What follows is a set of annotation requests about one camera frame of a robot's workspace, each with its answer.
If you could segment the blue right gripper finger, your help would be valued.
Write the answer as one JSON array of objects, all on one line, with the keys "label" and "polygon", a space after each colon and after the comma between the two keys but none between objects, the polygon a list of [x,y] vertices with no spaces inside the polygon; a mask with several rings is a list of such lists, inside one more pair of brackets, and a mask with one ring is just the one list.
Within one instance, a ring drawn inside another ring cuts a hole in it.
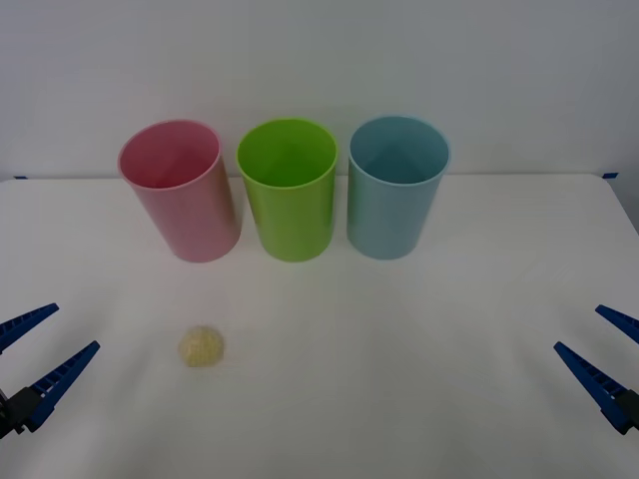
[{"label": "blue right gripper finger", "polygon": [[553,349],[617,432],[625,435],[638,428],[637,392],[621,385],[562,342],[556,342]]},{"label": "blue right gripper finger", "polygon": [[618,310],[610,308],[606,305],[599,304],[595,311],[608,320],[615,327],[620,329],[625,335],[630,337],[635,343],[639,343],[639,320],[622,313]]}]

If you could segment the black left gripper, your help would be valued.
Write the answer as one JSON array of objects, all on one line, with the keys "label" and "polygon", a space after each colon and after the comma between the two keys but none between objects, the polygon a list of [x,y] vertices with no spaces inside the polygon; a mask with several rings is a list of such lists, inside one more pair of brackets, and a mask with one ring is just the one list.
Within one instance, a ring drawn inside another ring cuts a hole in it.
[{"label": "black left gripper", "polygon": [[[2,322],[0,353],[58,310],[57,303],[50,303]],[[12,431],[21,434],[24,429],[30,432],[38,430],[99,349],[99,342],[92,341],[38,381],[9,398],[0,390],[0,438],[3,439]]]}]

